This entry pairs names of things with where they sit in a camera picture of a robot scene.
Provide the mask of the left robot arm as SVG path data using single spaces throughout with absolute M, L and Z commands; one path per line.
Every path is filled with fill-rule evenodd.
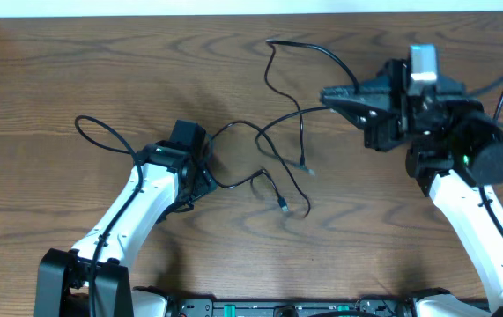
M 205 169 L 203 127 L 179 120 L 167 140 L 123 152 L 133 160 L 127 184 L 101 220 L 68 251 L 41 259 L 37 316 L 168 316 L 170 300 L 134 289 L 129 272 L 153 226 L 172 212 L 191 211 L 216 189 Z

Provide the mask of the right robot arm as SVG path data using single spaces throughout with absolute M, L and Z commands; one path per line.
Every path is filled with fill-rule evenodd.
M 321 103 L 364 134 L 368 149 L 407 146 L 405 167 L 447 218 L 484 287 L 481 309 L 441 289 L 410 298 L 414 316 L 503 316 L 503 123 L 436 58 L 387 61 L 371 80 L 324 88 Z

